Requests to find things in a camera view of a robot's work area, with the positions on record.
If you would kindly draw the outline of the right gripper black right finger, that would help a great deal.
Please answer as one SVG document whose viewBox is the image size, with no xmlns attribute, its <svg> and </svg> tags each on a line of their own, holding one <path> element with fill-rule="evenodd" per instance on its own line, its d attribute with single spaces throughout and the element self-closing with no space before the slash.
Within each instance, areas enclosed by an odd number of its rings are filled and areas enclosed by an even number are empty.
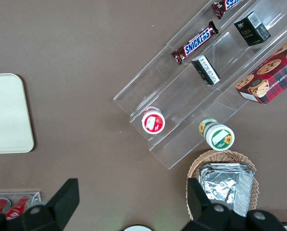
<svg viewBox="0 0 287 231">
<path fill-rule="evenodd" d="M 231 221 L 230 210 L 208 199 L 196 178 L 187 179 L 187 203 L 193 219 L 184 231 L 226 231 Z"/>
</svg>

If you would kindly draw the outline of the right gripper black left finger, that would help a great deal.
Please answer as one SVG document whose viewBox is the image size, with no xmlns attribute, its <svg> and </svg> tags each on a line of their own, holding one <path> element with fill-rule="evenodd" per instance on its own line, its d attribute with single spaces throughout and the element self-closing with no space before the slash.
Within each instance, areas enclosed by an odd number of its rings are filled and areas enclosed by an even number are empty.
<svg viewBox="0 0 287 231">
<path fill-rule="evenodd" d="M 68 179 L 45 205 L 36 205 L 21 215 L 24 231 L 62 231 L 79 205 L 78 179 Z"/>
</svg>

